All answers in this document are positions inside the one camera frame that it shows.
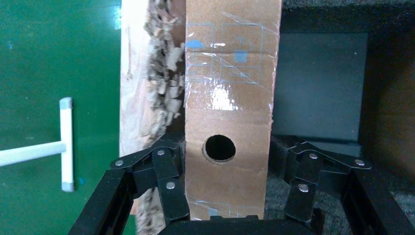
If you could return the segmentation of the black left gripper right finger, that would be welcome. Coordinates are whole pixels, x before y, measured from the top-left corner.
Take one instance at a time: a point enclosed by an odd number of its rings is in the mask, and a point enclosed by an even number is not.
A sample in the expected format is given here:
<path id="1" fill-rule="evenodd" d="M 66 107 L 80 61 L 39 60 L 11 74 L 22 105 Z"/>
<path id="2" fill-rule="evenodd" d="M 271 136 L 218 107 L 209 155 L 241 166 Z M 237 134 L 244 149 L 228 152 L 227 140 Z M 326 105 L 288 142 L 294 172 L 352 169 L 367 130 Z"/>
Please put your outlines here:
<path id="1" fill-rule="evenodd" d="M 318 192 L 339 197 L 355 235 L 412 235 L 415 228 L 372 164 L 359 157 L 320 149 L 296 136 L 273 136 L 271 168 L 290 186 L 286 218 L 315 232 Z"/>

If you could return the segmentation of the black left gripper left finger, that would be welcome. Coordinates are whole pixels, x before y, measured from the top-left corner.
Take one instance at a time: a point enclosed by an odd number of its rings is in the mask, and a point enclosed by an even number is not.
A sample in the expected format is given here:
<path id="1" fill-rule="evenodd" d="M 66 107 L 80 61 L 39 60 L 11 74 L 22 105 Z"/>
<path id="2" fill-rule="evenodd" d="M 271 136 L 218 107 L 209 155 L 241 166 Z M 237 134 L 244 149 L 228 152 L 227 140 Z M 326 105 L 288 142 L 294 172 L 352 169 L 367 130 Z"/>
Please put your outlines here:
<path id="1" fill-rule="evenodd" d="M 120 235 L 133 200 L 158 188 L 166 225 L 189 221 L 180 177 L 184 173 L 184 133 L 167 133 L 150 147 L 110 163 L 70 235 Z"/>

